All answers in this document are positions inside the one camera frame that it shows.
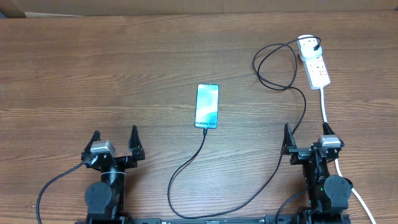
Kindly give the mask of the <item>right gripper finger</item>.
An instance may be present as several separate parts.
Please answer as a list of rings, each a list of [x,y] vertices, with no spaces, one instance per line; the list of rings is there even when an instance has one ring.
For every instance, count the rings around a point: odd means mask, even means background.
[[[284,126],[284,139],[282,141],[282,155],[290,155],[297,149],[297,145],[295,143],[295,139],[293,137],[292,130],[288,123]]]
[[[330,128],[330,126],[327,122],[324,122],[322,124],[322,126],[323,126],[323,134],[324,135],[335,135],[335,132]]]

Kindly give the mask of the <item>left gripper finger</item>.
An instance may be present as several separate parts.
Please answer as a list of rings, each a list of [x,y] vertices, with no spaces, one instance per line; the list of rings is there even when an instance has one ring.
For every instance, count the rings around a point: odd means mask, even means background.
[[[132,126],[131,136],[128,143],[128,150],[131,151],[132,157],[135,160],[140,161],[145,159],[145,152],[139,139],[136,125]]]
[[[84,148],[83,152],[81,153],[81,160],[82,160],[82,161],[84,161],[84,160],[85,160],[85,157],[86,157],[88,154],[90,154],[90,149],[91,149],[93,143],[96,142],[96,141],[100,141],[100,140],[101,140],[101,138],[100,138],[100,132],[99,132],[98,130],[96,130],[96,131],[93,133],[93,136],[91,137],[89,143],[87,144],[87,146]]]

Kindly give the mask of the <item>Samsung Galaxy smartphone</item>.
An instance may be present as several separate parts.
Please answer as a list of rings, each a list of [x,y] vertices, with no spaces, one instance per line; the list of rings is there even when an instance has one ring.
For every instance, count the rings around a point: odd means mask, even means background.
[[[218,127],[219,86],[199,84],[195,107],[195,127],[216,129]]]

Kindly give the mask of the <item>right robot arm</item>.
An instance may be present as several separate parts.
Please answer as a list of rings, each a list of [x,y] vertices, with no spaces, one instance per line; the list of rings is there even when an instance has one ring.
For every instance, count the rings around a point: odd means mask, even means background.
[[[282,209],[292,200],[307,193],[309,207],[291,215],[289,223],[350,223],[348,209],[353,183],[345,177],[330,175],[328,164],[339,158],[344,142],[323,123],[323,134],[307,148],[298,148],[288,124],[284,127],[282,154],[290,156],[292,165],[301,165],[306,188],[287,199],[278,209],[275,222],[279,222]]]

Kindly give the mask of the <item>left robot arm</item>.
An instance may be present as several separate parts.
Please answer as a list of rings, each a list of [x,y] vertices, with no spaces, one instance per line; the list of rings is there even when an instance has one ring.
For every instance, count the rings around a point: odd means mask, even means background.
[[[126,170],[137,167],[145,159],[145,152],[139,139],[137,126],[132,127],[127,145],[129,156],[115,156],[111,141],[102,141],[100,132],[95,131],[81,154],[83,165],[101,172],[101,180],[91,184],[85,192],[88,206],[86,223],[133,223],[124,211]]]

